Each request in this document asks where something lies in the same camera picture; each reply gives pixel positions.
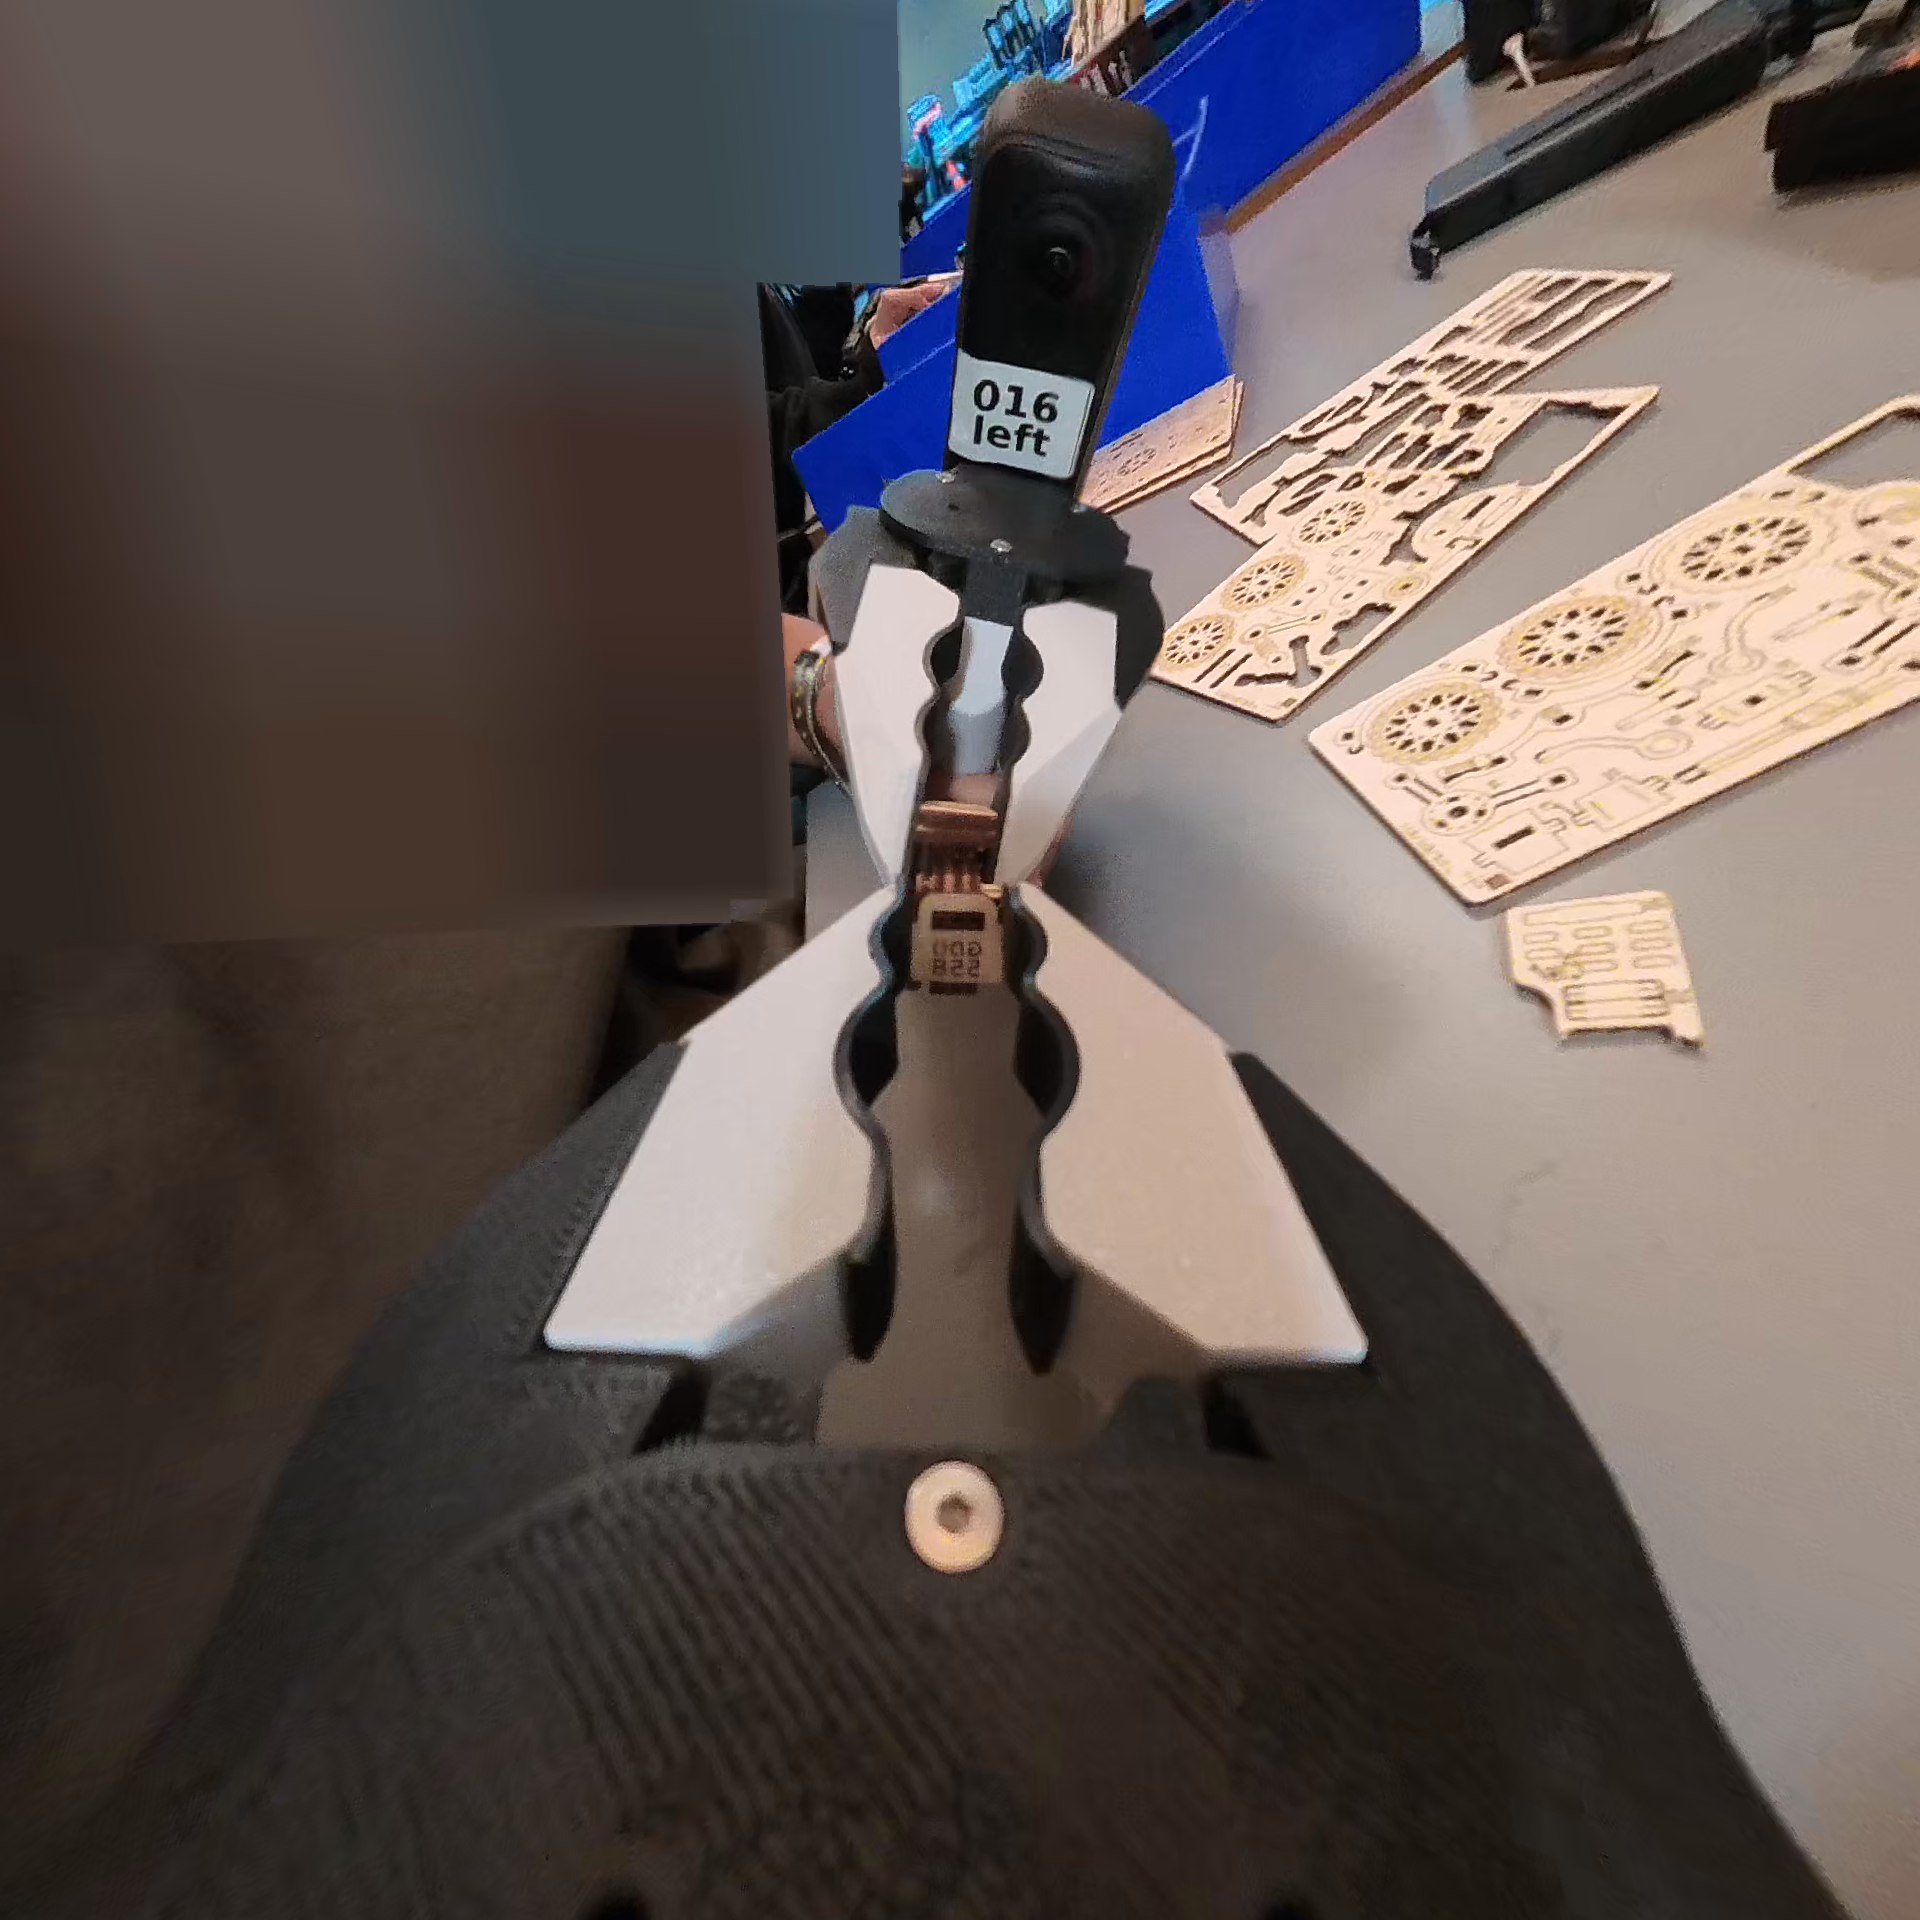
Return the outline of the small wooden parts card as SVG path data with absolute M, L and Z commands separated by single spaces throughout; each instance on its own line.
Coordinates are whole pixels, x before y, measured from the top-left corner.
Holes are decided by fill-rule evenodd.
M 1514 907 L 1503 930 L 1509 981 L 1546 1007 L 1559 1042 L 1656 1034 L 1689 1049 L 1705 1045 L 1669 893 Z

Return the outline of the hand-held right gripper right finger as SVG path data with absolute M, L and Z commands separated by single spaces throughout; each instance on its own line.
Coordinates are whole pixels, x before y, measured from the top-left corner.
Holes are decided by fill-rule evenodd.
M 1104 1414 L 1147 1378 L 1364 1362 L 1257 1114 L 1257 1061 L 1039 885 L 1005 903 L 1016 1078 L 1039 1122 L 1008 1281 L 1026 1367 Z

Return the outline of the small wooden puzzle model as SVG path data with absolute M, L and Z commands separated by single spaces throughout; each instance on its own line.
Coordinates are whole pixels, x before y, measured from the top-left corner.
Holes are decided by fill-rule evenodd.
M 1003 981 L 1000 813 L 970 799 L 923 799 L 907 842 L 907 981 L 975 994 Z

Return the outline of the large wooden parts sheet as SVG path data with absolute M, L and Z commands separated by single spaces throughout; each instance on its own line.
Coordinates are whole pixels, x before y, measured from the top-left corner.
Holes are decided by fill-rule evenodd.
M 1885 399 L 1311 731 L 1457 901 L 1488 906 L 1909 707 L 1917 482 L 1813 466 Z

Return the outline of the thin wooden sheet stack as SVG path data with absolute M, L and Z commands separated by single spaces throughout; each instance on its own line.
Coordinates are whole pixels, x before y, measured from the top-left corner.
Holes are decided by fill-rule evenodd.
M 1081 486 L 1081 502 L 1119 514 L 1233 454 L 1243 381 L 1237 374 L 1191 395 L 1104 446 Z

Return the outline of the long black case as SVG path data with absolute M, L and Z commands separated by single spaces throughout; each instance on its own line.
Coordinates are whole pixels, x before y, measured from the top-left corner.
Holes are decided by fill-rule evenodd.
M 1488 141 L 1427 186 L 1408 266 L 1429 281 L 1445 255 L 1738 105 L 1769 67 L 1759 5 L 1724 2 L 1609 79 Z

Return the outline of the wooden gear parts sheet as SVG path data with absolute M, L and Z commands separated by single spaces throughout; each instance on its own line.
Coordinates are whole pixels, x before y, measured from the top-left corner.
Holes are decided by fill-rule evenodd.
M 1255 486 L 1255 551 L 1168 625 L 1155 682 L 1268 724 L 1475 565 L 1639 421 L 1656 387 L 1443 395 L 1412 381 Z

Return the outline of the cut-out wooden parts sheet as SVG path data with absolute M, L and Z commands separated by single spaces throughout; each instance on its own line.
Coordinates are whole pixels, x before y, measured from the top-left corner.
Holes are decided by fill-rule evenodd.
M 1672 285 L 1669 273 L 1524 270 L 1429 327 L 1346 388 L 1239 450 L 1191 502 L 1248 541 L 1281 529 L 1289 489 L 1322 473 L 1405 473 L 1453 465 L 1504 395 L 1572 345 Z

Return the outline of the black equipment boxes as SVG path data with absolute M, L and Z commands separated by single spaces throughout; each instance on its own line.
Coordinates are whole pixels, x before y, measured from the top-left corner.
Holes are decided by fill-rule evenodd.
M 1472 85 L 1512 78 L 1521 85 L 1594 70 L 1616 58 L 1634 82 L 1732 78 L 1748 87 L 1785 31 L 1805 43 L 1819 5 L 1711 5 L 1705 13 L 1669 28 L 1673 5 L 1656 2 L 1467 2 L 1464 5 L 1464 65 Z

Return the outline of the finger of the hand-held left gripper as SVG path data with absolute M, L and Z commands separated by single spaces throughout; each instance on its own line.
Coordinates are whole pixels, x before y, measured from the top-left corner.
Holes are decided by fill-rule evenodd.
M 922 569 L 868 567 L 835 654 L 832 695 L 848 793 L 876 873 L 901 883 L 928 778 L 925 713 L 936 645 L 961 627 L 953 589 Z
M 1039 875 L 1123 713 L 1113 610 L 1063 598 L 1028 607 L 1021 630 L 1041 655 L 1041 684 L 1020 705 L 1026 745 L 1001 811 L 997 885 Z

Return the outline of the black device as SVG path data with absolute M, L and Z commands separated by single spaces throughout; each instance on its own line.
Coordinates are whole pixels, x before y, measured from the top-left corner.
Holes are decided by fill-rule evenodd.
M 1917 170 L 1917 43 L 1867 50 L 1768 110 L 1772 187 L 1792 195 Z

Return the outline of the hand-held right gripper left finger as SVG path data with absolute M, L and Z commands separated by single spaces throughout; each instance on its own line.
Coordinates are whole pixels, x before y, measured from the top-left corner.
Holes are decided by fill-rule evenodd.
M 892 1042 L 868 891 L 669 1049 L 663 1091 L 544 1321 L 554 1353 L 683 1359 L 821 1390 L 896 1308 L 896 1210 L 857 1022 Z

